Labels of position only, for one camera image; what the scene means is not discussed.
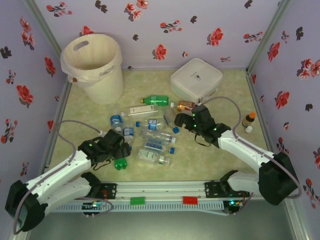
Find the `orange bottle cap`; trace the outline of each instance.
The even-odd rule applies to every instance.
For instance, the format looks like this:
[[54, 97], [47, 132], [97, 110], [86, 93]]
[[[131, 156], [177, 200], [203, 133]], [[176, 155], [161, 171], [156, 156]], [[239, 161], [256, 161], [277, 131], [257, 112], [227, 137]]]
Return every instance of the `orange bottle cap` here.
[[256, 113], [255, 112], [250, 112], [249, 117], [254, 119], [256, 117]]

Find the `red block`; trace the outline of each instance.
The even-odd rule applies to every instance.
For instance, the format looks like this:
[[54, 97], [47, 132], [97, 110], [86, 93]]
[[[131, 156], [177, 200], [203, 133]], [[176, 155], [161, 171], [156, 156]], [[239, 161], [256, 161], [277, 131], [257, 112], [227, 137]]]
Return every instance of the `red block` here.
[[183, 197], [183, 204], [198, 204], [198, 198], [196, 196], [184, 196]]

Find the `purple wall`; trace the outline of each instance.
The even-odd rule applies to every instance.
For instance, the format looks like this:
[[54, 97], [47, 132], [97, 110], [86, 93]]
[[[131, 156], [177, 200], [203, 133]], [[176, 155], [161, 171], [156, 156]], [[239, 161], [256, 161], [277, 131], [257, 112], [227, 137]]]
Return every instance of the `purple wall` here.
[[7, 239], [9, 188], [38, 175], [66, 76], [22, 1], [0, 2], [0, 25], [0, 238]]
[[279, 0], [35, 1], [61, 48], [81, 32], [107, 33], [121, 46], [122, 68], [179, 68], [192, 58], [201, 58], [217, 68], [245, 68], [279, 3]]
[[318, 0], [293, 1], [253, 69], [275, 147], [293, 163], [307, 227], [319, 239], [320, 51]]

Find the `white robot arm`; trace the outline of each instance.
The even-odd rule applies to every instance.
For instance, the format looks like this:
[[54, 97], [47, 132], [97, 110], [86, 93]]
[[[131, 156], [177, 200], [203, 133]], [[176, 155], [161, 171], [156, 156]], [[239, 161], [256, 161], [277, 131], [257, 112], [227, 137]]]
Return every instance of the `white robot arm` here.
[[[27, 232], [58, 206], [84, 196], [95, 198], [101, 190], [101, 182], [91, 172], [83, 172], [97, 163], [125, 158], [130, 153], [124, 137], [114, 130], [104, 137], [86, 140], [75, 154], [46, 173], [26, 183], [20, 180], [13, 183], [5, 210], [14, 218], [14, 226], [19, 223], [20, 230]], [[69, 182], [80, 173], [83, 173], [81, 177]]]
[[233, 191], [246, 191], [261, 194], [270, 204], [278, 205], [299, 187], [295, 170], [285, 153], [266, 151], [236, 135], [230, 127], [216, 123], [204, 105], [196, 106], [192, 116], [178, 114], [174, 123], [179, 127], [184, 124], [185, 129], [195, 133], [195, 139], [203, 137], [210, 145], [232, 153], [255, 170], [256, 174], [232, 170], [224, 175], [219, 184], [226, 196]]

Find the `white bucket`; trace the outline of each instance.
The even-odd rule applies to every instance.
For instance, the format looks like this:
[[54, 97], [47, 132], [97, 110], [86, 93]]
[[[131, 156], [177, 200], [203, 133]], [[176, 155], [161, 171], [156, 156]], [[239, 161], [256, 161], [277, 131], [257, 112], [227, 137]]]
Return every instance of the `white bucket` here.
[[112, 37], [81, 36], [66, 46], [60, 61], [68, 81], [83, 88], [93, 102], [110, 104], [123, 94], [121, 49]]

